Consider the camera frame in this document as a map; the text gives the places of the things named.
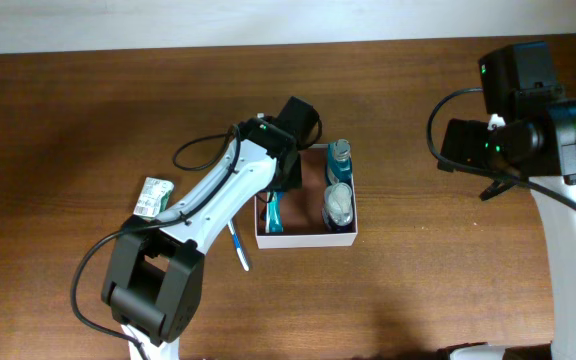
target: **plastic bottle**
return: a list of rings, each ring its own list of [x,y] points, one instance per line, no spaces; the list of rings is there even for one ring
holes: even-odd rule
[[[352,177],[352,161],[350,160],[350,143],[339,139],[328,144],[328,164],[326,165],[326,183],[328,185],[340,182],[350,185]]]
[[[328,186],[324,192],[324,208],[321,214],[328,230],[332,232],[352,230],[354,217],[352,188],[346,183]]]

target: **bottle cap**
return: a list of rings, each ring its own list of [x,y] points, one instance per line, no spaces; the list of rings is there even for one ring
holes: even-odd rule
[[[352,188],[348,184],[338,183],[328,186],[324,200],[326,212],[335,224],[339,226],[350,224],[353,218]]]
[[[333,148],[333,157],[337,161],[345,161],[350,158],[350,143],[346,139],[339,139]]]

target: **wooden table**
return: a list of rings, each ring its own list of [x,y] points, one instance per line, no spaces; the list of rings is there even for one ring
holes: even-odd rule
[[[576,35],[545,37],[576,96]],[[0,359],[126,359],[127,343],[70,311],[75,266],[131,213],[145,176],[176,184],[182,143],[223,132],[291,95],[353,144],[359,236],[349,248],[256,248],[252,271],[223,232],[206,259],[182,359],[409,359],[463,342],[543,343],[553,333],[544,235],[527,191],[490,202],[483,178],[436,170],[424,128],[453,90],[478,86],[479,57],[524,38],[0,55]],[[486,120],[480,95],[446,106]],[[189,149],[186,162],[217,144]],[[119,329],[100,301],[111,247],[82,278],[82,311]]]

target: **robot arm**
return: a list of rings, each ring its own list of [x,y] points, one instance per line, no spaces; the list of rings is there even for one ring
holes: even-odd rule
[[[309,146],[315,124],[319,137],[319,115],[294,97],[277,118],[241,123],[239,136],[210,173],[155,219],[174,225],[141,230],[149,223],[137,216],[124,223],[101,298],[150,360],[178,358],[179,335],[201,299],[205,255],[228,221],[259,191],[301,187],[298,151]],[[146,259],[160,255],[169,260],[166,271]],[[132,342],[130,352],[133,359],[143,356]]]
[[[576,99],[565,98],[541,42],[494,51],[479,67],[483,89],[461,93],[483,91],[488,113],[505,123],[497,116],[488,124],[453,119],[441,156],[432,146],[431,152],[442,170],[495,179],[482,200],[513,185],[532,190],[546,235],[555,305],[554,340],[541,349],[555,360],[576,360]],[[511,351],[479,345],[454,351],[450,359],[501,359]]]

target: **bottle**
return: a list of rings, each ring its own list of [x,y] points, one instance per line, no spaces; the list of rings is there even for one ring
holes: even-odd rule
[[[281,213],[279,201],[284,196],[282,192],[269,192],[268,204],[266,205],[266,234],[284,232],[281,224]]]
[[[328,186],[324,192],[324,208],[321,211],[324,223],[332,232],[352,230],[352,188],[346,183]]]
[[[352,162],[350,160],[350,143],[339,139],[328,144],[328,164],[326,165],[326,183],[328,185],[340,182],[350,185],[352,177]]]

